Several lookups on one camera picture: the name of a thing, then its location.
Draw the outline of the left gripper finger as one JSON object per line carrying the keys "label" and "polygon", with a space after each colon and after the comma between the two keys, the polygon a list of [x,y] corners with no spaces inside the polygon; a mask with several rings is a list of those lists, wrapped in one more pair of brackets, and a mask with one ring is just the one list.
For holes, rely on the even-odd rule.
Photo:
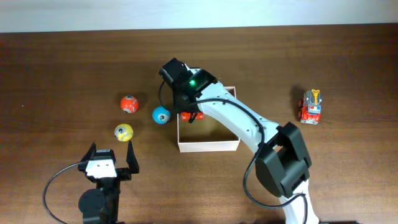
{"label": "left gripper finger", "polygon": [[94,152],[94,150],[96,149],[96,144],[93,142],[89,148],[89,150],[87,151],[87,153],[83,156],[83,158],[81,159],[80,162],[86,162],[88,160],[90,160],[92,153]]}
{"label": "left gripper finger", "polygon": [[139,164],[138,164],[136,156],[134,154],[133,145],[132,145],[131,140],[128,141],[126,162],[129,166],[130,173],[132,173],[132,174],[139,173]]}

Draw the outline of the red fire truck yellow ladder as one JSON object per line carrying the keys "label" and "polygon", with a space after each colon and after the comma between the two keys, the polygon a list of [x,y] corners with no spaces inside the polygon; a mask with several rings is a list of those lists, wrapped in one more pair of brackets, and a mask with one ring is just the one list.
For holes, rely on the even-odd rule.
{"label": "red fire truck yellow ladder", "polygon": [[321,118],[322,98],[320,90],[308,90],[298,103],[298,119],[301,123],[318,124]]}

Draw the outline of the open cardboard box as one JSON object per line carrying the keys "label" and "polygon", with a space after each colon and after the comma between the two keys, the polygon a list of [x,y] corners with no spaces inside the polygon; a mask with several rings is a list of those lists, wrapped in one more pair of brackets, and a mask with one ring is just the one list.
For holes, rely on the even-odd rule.
{"label": "open cardboard box", "polygon": [[180,152],[235,151],[241,142],[237,135],[208,115],[189,123],[189,115],[177,116],[177,144]]}

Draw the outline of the yellow toy ball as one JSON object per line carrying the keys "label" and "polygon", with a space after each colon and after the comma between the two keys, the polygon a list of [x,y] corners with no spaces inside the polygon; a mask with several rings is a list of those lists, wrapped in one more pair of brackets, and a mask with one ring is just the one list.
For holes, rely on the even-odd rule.
{"label": "yellow toy ball", "polygon": [[134,131],[129,124],[119,124],[114,129],[114,136],[118,141],[126,142],[133,137]]}

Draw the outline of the blue toy ball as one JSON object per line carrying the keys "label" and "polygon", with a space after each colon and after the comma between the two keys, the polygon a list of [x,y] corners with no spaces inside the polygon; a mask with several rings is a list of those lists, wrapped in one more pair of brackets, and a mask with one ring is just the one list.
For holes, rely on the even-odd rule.
{"label": "blue toy ball", "polygon": [[170,117],[171,117],[170,111],[162,106],[156,107],[152,112],[152,119],[157,124],[167,123],[170,120]]}

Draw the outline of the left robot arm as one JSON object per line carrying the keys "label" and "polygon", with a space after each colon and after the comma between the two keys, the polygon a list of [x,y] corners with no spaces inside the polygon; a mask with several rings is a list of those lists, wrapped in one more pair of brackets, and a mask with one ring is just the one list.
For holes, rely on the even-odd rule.
{"label": "left robot arm", "polygon": [[78,202],[83,215],[83,223],[117,223],[120,183],[130,181],[133,174],[139,173],[139,164],[134,154],[132,142],[127,144],[127,167],[117,168],[114,151],[97,149],[92,144],[78,164],[78,170],[96,184],[94,189],[84,192]]}

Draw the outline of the red fire truck grey top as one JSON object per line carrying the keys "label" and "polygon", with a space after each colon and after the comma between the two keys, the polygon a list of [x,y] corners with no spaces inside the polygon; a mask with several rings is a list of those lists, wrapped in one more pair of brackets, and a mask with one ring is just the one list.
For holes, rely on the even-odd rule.
{"label": "red fire truck grey top", "polygon": [[194,113],[189,113],[189,112],[182,112],[181,113],[181,119],[183,121],[190,121],[190,120],[196,120],[196,119],[203,119],[205,116],[202,112],[194,112]]}

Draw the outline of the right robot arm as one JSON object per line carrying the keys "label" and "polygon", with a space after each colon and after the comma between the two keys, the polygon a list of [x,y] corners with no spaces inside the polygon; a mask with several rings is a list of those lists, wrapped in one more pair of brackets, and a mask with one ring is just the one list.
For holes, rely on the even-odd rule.
{"label": "right robot arm", "polygon": [[248,190],[253,170],[261,185],[280,201],[286,223],[319,223],[309,196],[310,154],[299,128],[284,126],[257,114],[236,99],[212,74],[190,68],[176,58],[159,70],[163,82],[173,93],[173,111],[187,113],[192,123],[203,113],[228,128],[252,151],[243,177],[246,196],[262,208],[270,205],[256,200]]}

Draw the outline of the orange toy ball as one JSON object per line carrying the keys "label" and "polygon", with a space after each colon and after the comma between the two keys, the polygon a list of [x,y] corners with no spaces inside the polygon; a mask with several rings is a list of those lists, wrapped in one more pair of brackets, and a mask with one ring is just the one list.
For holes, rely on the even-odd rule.
{"label": "orange toy ball", "polygon": [[127,95],[121,99],[120,107],[126,113],[135,113],[139,109],[139,101],[134,96]]}

